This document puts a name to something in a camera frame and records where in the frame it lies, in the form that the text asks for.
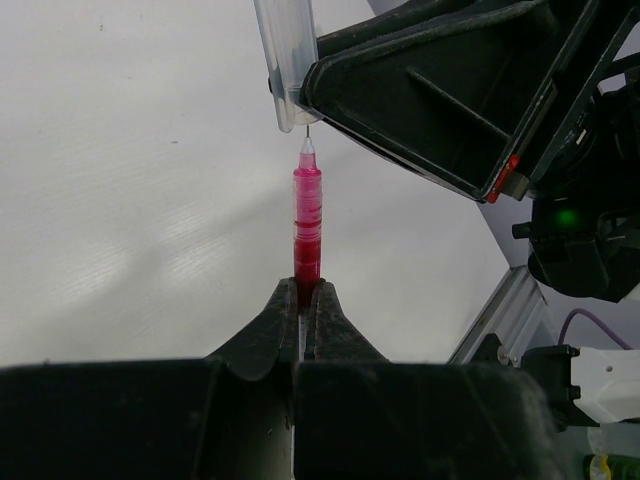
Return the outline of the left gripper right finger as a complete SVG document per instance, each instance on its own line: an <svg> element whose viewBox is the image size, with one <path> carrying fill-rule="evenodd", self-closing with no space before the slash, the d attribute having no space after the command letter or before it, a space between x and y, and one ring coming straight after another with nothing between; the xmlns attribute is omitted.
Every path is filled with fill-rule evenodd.
<svg viewBox="0 0 640 480"><path fill-rule="evenodd" d="M298 479L561 479L542 389L488 362L391 363L319 284L313 356L295 376Z"/></svg>

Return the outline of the clear cap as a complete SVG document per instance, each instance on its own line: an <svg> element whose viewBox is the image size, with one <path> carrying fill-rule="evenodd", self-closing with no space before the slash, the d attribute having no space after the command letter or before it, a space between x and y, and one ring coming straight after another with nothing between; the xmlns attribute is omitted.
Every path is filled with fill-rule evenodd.
<svg viewBox="0 0 640 480"><path fill-rule="evenodd" d="M296 125L318 120L301 102L306 75L318 61L312 4L309 0L255 0L254 8L278 128L289 133Z"/></svg>

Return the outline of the red pen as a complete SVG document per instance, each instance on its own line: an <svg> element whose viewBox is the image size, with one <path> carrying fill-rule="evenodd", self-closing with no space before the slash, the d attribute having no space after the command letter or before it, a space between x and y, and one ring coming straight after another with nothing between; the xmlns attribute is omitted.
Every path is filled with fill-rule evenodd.
<svg viewBox="0 0 640 480"><path fill-rule="evenodd" d="M298 305L308 308L315 286L321 278L322 171L306 127L305 136L293 171L294 278Z"/></svg>

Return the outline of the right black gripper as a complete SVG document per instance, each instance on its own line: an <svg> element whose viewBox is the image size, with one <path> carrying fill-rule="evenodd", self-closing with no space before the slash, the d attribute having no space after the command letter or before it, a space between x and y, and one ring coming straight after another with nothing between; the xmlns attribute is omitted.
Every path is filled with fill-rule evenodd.
<svg viewBox="0 0 640 480"><path fill-rule="evenodd" d="M302 100L475 200L536 133L531 217L511 228L529 272L618 303L639 284L639 56L615 55L638 23L636 1L411 1L323 37Z"/></svg>

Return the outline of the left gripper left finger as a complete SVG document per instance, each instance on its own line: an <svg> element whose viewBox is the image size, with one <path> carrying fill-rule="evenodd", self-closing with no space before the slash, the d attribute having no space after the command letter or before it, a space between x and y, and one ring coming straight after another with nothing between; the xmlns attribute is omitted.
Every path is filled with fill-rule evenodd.
<svg viewBox="0 0 640 480"><path fill-rule="evenodd" d="M5 479L288 479L296 286L199 358L1 371Z"/></svg>

